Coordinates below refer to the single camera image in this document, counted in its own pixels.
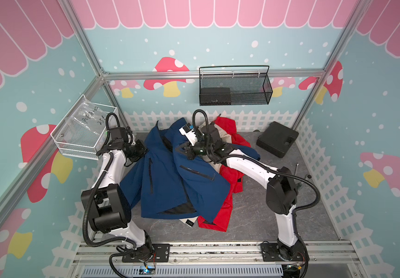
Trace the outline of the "blue jacket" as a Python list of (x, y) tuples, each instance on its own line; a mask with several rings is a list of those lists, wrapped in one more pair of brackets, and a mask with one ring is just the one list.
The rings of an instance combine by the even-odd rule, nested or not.
[(130, 207), (141, 205), (142, 217), (175, 220), (201, 216), (213, 221), (231, 189), (230, 183), (202, 158), (187, 159), (187, 143), (178, 119), (168, 129), (154, 126), (144, 144), (147, 154), (120, 182)]

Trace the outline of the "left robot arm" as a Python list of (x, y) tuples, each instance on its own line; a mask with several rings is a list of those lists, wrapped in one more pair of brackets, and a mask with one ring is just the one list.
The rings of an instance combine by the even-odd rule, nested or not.
[(119, 117), (110, 112), (105, 119), (107, 137), (96, 153), (102, 169), (91, 189), (82, 192), (84, 207), (82, 234), (89, 247), (121, 242), (116, 253), (109, 256), (112, 271), (122, 278), (114, 258), (131, 255), (143, 265), (155, 258), (150, 236), (132, 221), (130, 204), (120, 182), (124, 168), (138, 162), (148, 152), (141, 140), (135, 140), (129, 127), (122, 127)]

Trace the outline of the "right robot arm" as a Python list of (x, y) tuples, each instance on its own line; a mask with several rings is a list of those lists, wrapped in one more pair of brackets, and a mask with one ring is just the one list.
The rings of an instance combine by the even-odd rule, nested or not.
[[(266, 204), (275, 213), (278, 226), (278, 238), (274, 245), (275, 253), (284, 261), (294, 261), (296, 256), (302, 259), (297, 267), (306, 268), (310, 256), (307, 247), (297, 230), (297, 212), (315, 207), (321, 195), (318, 188), (305, 178), (295, 176), (283, 167), (277, 169), (260, 162), (244, 152), (244, 147), (227, 143), (220, 138), (214, 124), (205, 121), (202, 128), (196, 123), (184, 123), (178, 133), (183, 142), (176, 148), (185, 161), (198, 163), (207, 157), (214, 164), (221, 164), (237, 170), (258, 182), (266, 189)], [(306, 205), (297, 205), (297, 183), (308, 185), (315, 193), (315, 199)]]

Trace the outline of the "red jacket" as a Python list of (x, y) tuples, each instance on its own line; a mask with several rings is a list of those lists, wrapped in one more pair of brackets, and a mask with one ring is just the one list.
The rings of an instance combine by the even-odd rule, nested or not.
[[(246, 146), (251, 148), (251, 144), (246, 141), (240, 134), (237, 133), (237, 125), (235, 120), (224, 117), (217, 117), (214, 121), (215, 128), (219, 131), (220, 138), (227, 142), (236, 145)], [(213, 222), (208, 222), (203, 217), (198, 217), (198, 226), (203, 229), (226, 232), (229, 227), (229, 222), (233, 210), (233, 194), (243, 191), (243, 176), (244, 174), (238, 170), (229, 168), (221, 164), (209, 163), (226, 181), (230, 183), (230, 191), (226, 197), (221, 210), (218, 212)]]

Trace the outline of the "black box in basket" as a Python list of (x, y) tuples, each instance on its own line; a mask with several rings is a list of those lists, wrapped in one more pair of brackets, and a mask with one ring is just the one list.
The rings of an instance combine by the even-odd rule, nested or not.
[(202, 88), (200, 89), (200, 105), (231, 105), (230, 88)]

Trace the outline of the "black plastic tool case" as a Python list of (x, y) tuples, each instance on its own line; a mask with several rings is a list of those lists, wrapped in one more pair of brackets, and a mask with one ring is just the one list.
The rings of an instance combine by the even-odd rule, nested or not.
[(272, 122), (259, 136), (256, 145), (278, 158), (283, 158), (297, 138), (297, 131)]

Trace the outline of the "long metal wrench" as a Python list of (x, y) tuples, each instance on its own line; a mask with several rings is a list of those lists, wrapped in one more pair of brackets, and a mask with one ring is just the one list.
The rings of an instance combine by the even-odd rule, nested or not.
[(298, 167), (299, 167), (299, 163), (296, 163), (296, 166), (295, 166), (295, 172), (294, 172), (294, 174), (296, 175), (297, 174), (297, 172), (298, 172)]

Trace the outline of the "horizontal aluminium frame bar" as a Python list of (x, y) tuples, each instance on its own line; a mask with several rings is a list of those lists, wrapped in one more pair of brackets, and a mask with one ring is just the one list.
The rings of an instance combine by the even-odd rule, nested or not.
[[(161, 79), (199, 79), (205, 75), (255, 75), (260, 77), (264, 71), (262, 69), (254, 70), (243, 70), (243, 69), (231, 69), (224, 70), (219, 68), (219, 70), (207, 71), (207, 70), (197, 70), (197, 71), (177, 71), (177, 72), (158, 72), (158, 71), (146, 71), (146, 72), (124, 72), (124, 73), (105, 73), (103, 75), (106, 81), (113, 80), (161, 80)], [(324, 75), (325, 71), (322, 69), (269, 69), (265, 71), (266, 75), (270, 78), (275, 77), (321, 77)]]

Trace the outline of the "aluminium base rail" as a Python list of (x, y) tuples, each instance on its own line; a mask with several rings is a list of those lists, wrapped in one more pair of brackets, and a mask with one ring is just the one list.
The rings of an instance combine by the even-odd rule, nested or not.
[(365, 278), (348, 241), (308, 241), (307, 255), (283, 260), (268, 242), (167, 242), (147, 263), (111, 258), (114, 244), (93, 249), (82, 245), (69, 278)]

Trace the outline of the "aluminium frame post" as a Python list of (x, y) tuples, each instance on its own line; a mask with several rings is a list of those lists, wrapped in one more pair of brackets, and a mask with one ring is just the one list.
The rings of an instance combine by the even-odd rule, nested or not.
[(120, 122), (123, 126), (128, 126), (128, 122), (124, 116), (124, 113), (121, 109), (120, 103), (118, 102), (116, 95), (114, 94), (112, 88), (110, 87), (110, 82), (106, 79), (106, 76), (108, 75), (107, 72), (104, 71), (104, 69), (101, 66), (101, 63), (99, 62), (99, 59), (92, 47), (92, 44), (89, 41), (89, 38), (83, 28), (82, 23), (80, 22), (77, 13), (74, 9), (74, 5), (71, 3), (71, 1), (59, 1), (63, 12), (69, 21), (69, 24), (71, 25), (72, 29), (74, 30), (74, 33), (78, 39), (79, 44), (81, 45), (82, 49), (85, 52), (86, 57), (89, 60), (89, 63), (96, 75), (96, 83), (98, 88), (103, 88), (105, 91), (105, 94), (109, 100), (109, 102), (115, 106), (118, 109), (119, 113), (119, 119)]

